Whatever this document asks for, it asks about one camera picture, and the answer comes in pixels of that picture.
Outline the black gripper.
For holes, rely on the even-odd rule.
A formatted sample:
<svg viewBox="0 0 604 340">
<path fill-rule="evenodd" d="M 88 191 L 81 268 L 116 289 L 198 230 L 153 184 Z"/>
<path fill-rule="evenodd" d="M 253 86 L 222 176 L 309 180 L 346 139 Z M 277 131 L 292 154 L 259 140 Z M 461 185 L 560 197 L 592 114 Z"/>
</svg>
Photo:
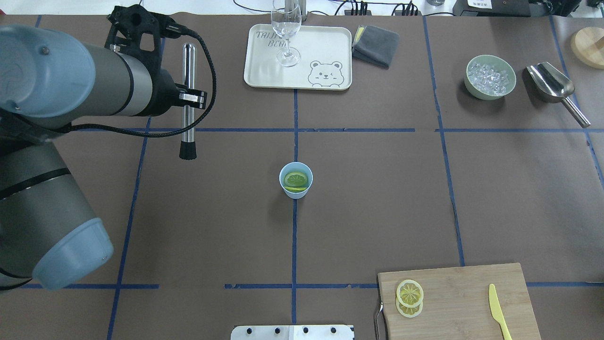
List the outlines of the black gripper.
<svg viewBox="0 0 604 340">
<path fill-rule="evenodd" d="M 207 105 L 207 91 L 190 91 L 184 84 L 174 82 L 171 74 L 161 68 L 153 83 L 151 97 L 151 116 L 162 115 L 173 106 L 189 106 L 194 109 L 205 109 Z"/>
</svg>

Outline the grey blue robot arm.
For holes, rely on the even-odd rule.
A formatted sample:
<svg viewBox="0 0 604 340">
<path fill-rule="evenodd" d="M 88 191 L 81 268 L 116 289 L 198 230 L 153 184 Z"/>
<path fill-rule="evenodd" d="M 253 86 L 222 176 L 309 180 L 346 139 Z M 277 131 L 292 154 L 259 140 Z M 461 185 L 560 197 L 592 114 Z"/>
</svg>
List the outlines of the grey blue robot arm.
<svg viewBox="0 0 604 340">
<path fill-rule="evenodd" d="M 162 69 L 161 40 L 189 36 L 209 63 L 211 99 L 192 82 L 176 84 Z M 1 292 L 37 280 L 58 290 L 104 265 L 114 246 L 54 145 L 56 138 L 99 129 L 146 138 L 150 134 L 74 125 L 86 116 L 151 117 L 172 106 L 209 114 L 216 71 L 205 42 L 175 23 L 166 29 L 114 24 L 104 47 L 56 30 L 1 27 Z"/>
</svg>

